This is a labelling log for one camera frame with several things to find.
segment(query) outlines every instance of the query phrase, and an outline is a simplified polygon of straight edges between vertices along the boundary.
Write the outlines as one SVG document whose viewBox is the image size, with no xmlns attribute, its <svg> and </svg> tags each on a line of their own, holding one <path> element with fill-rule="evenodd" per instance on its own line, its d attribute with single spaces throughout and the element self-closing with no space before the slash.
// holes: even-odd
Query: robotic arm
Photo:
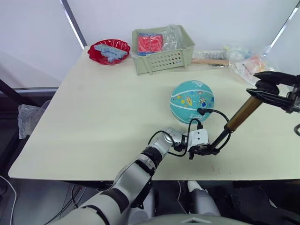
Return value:
<svg viewBox="0 0 300 225">
<path fill-rule="evenodd" d="M 119 172 L 110 189 L 91 197 L 53 225 L 120 225 L 130 208 L 143 208 L 144 199 L 152 187 L 151 178 L 169 148 L 173 146 L 173 141 L 174 148 L 186 148 L 186 135 L 173 128 L 167 128 L 164 132 L 168 135 L 163 133 L 156 138 L 132 163 Z M 189 146 L 207 144 L 205 132 L 204 129 L 192 131 Z"/>
</svg>

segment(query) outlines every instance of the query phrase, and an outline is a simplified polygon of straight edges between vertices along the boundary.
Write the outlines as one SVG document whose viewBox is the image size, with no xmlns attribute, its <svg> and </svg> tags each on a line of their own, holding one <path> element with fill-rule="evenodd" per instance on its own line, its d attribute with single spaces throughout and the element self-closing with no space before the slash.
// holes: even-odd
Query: tabletop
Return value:
<svg viewBox="0 0 300 225">
<path fill-rule="evenodd" d="M 215 97 L 214 108 L 229 118 L 249 97 L 247 84 L 228 68 L 137 75 L 131 58 L 106 66 L 90 60 L 87 50 L 58 88 L 10 168 L 10 177 L 113 180 L 156 131 L 173 127 L 187 132 L 187 124 L 176 120 L 169 109 L 170 94 L 181 82 L 207 84 Z M 293 132 L 299 122 L 297 113 L 262 104 L 218 155 L 195 155 L 194 160 L 188 154 L 167 155 L 153 179 L 299 179 L 300 138 Z M 211 142 L 224 124 L 218 114 L 203 123 Z"/>
</svg>

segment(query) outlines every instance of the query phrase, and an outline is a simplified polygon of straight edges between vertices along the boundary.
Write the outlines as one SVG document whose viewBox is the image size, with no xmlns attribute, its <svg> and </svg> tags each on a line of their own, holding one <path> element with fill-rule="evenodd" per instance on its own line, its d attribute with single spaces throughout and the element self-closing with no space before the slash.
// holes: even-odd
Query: blue basketball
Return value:
<svg viewBox="0 0 300 225">
<path fill-rule="evenodd" d="M 170 98 L 170 110 L 180 122 L 189 123 L 192 118 L 206 120 L 210 114 L 203 116 L 197 112 L 198 108 L 212 109 L 214 96 L 211 89 L 200 81 L 186 81 L 178 85 Z"/>
</svg>

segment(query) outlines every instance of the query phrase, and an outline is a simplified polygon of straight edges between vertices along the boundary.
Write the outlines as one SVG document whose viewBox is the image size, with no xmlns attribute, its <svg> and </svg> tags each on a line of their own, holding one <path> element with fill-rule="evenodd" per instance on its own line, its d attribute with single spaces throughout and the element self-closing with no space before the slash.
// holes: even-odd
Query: beige plastic basket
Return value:
<svg viewBox="0 0 300 225">
<path fill-rule="evenodd" d="M 186 68 L 191 63 L 195 44 L 184 28 L 181 25 L 179 27 L 186 48 L 134 57 L 137 74 L 152 74 L 155 71 L 182 66 Z M 134 30 L 132 32 L 132 52 L 136 54 L 138 52 L 137 38 L 139 33 L 161 33 L 164 30 L 166 30 L 166 27 Z"/>
</svg>

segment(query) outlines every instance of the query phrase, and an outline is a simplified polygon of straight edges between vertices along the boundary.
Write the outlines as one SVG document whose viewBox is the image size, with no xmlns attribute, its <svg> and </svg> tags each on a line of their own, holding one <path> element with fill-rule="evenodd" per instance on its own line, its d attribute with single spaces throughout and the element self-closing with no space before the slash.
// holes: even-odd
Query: red bowl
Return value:
<svg viewBox="0 0 300 225">
<path fill-rule="evenodd" d="M 99 45 L 99 44 L 104 44 L 104 45 L 108 45 L 108 46 L 111 46 L 114 48 L 121 49 L 123 51 L 126 51 L 127 55 L 124 55 L 122 59 L 109 62 L 105 56 L 101 55 L 100 51 L 94 49 L 94 45 Z M 116 39 L 108 39 L 108 40 L 99 41 L 99 42 L 93 44 L 90 47 L 90 49 L 88 50 L 88 54 L 90 55 L 91 60 L 94 60 L 98 63 L 104 64 L 104 65 L 114 65 L 114 64 L 120 63 L 121 61 L 126 59 L 127 56 L 129 55 L 129 51 L 130 51 L 130 47 L 126 42 L 121 41 L 121 40 L 116 40 Z"/>
</svg>

